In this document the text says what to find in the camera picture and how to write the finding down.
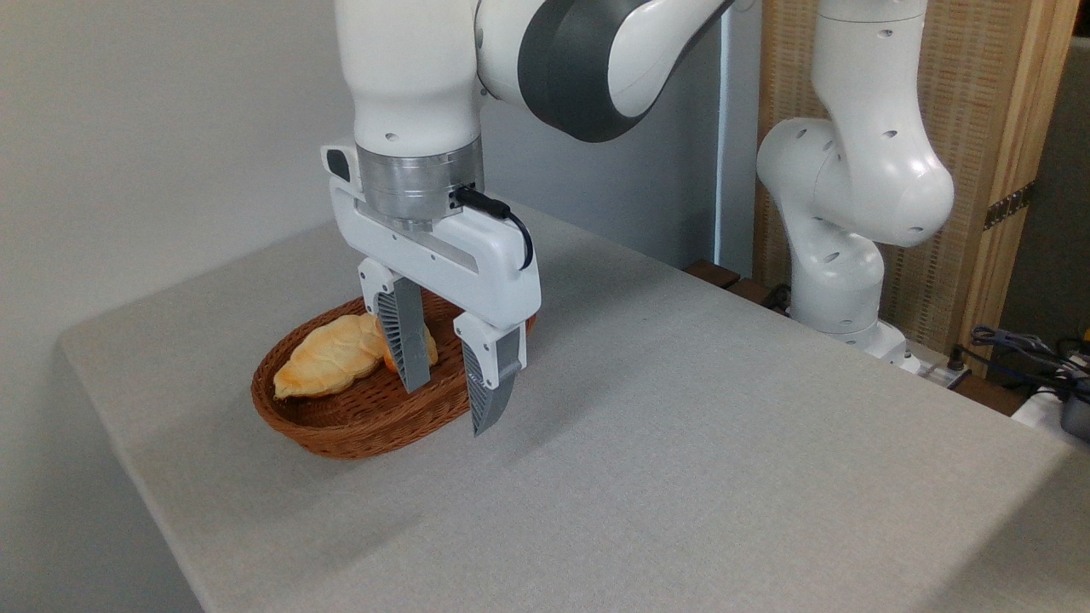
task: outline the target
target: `croissant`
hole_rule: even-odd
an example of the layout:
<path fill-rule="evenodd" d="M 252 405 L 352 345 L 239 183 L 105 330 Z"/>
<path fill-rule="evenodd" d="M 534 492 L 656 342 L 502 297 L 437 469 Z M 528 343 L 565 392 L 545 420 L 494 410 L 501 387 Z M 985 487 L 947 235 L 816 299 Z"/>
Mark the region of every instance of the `croissant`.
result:
<path fill-rule="evenodd" d="M 374 372 L 387 351 L 376 324 L 377 317 L 366 313 L 315 328 L 272 377 L 276 397 L 336 394 Z"/>

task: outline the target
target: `brown wicker basket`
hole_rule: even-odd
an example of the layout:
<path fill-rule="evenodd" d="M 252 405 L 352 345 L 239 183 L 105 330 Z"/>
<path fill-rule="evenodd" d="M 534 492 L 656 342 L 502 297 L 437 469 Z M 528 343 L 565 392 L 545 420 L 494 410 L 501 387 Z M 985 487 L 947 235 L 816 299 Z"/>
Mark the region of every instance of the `brown wicker basket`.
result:
<path fill-rule="evenodd" d="M 423 290 L 424 321 L 439 349 L 432 381 L 412 395 L 398 375 L 379 366 L 348 389 L 320 398 L 272 397 L 272 375 L 314 328 L 346 314 L 363 314 L 363 299 L 327 311 L 292 330 L 262 360 L 251 394 L 257 412 L 303 448 L 319 456 L 358 459 L 401 448 L 469 410 L 461 339 L 451 322 L 461 309 Z"/>

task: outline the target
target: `woven panel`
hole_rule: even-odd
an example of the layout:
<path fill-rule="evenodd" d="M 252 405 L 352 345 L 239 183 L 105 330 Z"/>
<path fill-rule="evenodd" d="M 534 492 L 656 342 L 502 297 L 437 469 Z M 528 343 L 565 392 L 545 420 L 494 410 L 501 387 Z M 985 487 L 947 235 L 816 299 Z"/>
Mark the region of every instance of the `woven panel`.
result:
<path fill-rule="evenodd" d="M 763 137 L 792 117 L 826 117 L 810 85 L 816 0 L 767 0 L 763 43 Z M 906 336 L 945 350 L 977 257 L 983 217 L 1028 3 L 932 0 L 920 58 L 920 104 L 928 134 L 954 176 L 956 200 L 946 226 L 913 249 L 883 245 L 886 280 L 881 315 Z M 764 285 L 789 280 L 783 226 L 767 192 L 758 196 L 754 275 Z"/>

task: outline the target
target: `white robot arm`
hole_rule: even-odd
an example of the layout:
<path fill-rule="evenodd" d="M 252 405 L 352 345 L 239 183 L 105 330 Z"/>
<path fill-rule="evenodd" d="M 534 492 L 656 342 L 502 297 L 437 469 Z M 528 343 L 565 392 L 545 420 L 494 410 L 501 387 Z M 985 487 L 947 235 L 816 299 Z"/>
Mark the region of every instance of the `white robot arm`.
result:
<path fill-rule="evenodd" d="M 913 371 L 904 335 L 877 318 L 882 255 L 949 216 L 954 182 L 917 99 L 927 0 L 822 0 L 813 84 L 832 121 L 776 125 L 758 154 L 791 249 L 791 317 Z"/>
<path fill-rule="evenodd" d="M 421 286 L 464 309 L 474 433 L 526 365 L 541 304 L 529 231 L 483 194 L 491 93 L 600 142 L 651 108 L 691 41 L 731 0 L 337 0 L 355 146 L 323 149 L 347 242 L 405 388 L 429 378 Z"/>

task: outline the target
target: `black cable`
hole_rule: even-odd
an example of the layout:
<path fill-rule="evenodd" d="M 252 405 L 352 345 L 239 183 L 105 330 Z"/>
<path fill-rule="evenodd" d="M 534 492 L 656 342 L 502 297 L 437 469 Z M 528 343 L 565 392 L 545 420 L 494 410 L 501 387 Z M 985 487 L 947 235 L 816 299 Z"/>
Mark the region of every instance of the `black cable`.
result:
<path fill-rule="evenodd" d="M 519 271 L 525 271 L 530 267 L 530 264 L 534 261 L 534 241 L 530 238 L 530 230 L 526 229 L 525 224 L 511 213 L 511 207 L 506 202 L 488 197 L 476 191 L 473 185 L 462 185 L 455 190 L 452 195 L 455 201 L 462 206 L 480 211 L 496 219 L 510 219 L 519 228 L 519 231 L 522 232 L 522 242 L 525 245 L 526 259 L 522 262 L 522 267 Z"/>
<path fill-rule="evenodd" d="M 525 249 L 526 259 L 525 261 L 522 262 L 522 267 L 519 268 L 520 271 L 525 271 L 526 268 L 530 267 L 530 263 L 534 261 L 534 241 L 533 239 L 530 238 L 530 230 L 526 229 L 526 226 L 525 224 L 522 223 L 522 219 L 519 219 L 510 211 L 507 212 L 507 218 L 513 221 L 514 225 L 519 227 L 519 231 L 522 232 L 522 240 L 523 242 L 526 243 L 526 249 Z"/>
<path fill-rule="evenodd" d="M 1058 392 L 1065 392 L 1065 393 L 1068 393 L 1068 394 L 1075 394 L 1075 395 L 1077 395 L 1080 398 L 1082 398 L 1083 396 L 1087 395 L 1087 387 L 1086 387 L 1085 384 L 1081 384 L 1081 385 L 1078 384 L 1078 383 L 1070 384 L 1070 383 L 1067 383 L 1067 380 L 1064 380 L 1064 378 L 1042 377 L 1042 376 L 1036 376 L 1036 375 L 1031 375 L 1031 374 L 1026 374 L 1024 372 L 1012 370 L 1012 369 L 1009 369 L 1007 366 L 1004 366 L 1003 364 L 1000 364 L 997 362 L 989 360 L 988 358 L 985 358 L 985 357 L 983 357 L 983 356 L 981 356 L 979 353 L 974 353 L 973 351 L 970 351 L 969 349 L 967 349 L 962 345 L 955 345 L 954 347 L 955 347 L 955 349 L 960 350 L 960 352 L 965 353 L 966 356 L 969 356 L 970 358 L 977 360 L 978 362 L 988 364 L 989 366 L 994 368 L 995 370 L 997 370 L 1000 372 L 1003 372 L 1003 373 L 1008 374 L 1010 376 L 1020 378 L 1022 381 L 1028 381 L 1030 383 L 1040 385 L 1042 387 L 1051 387 L 1051 388 L 1056 389 Z"/>

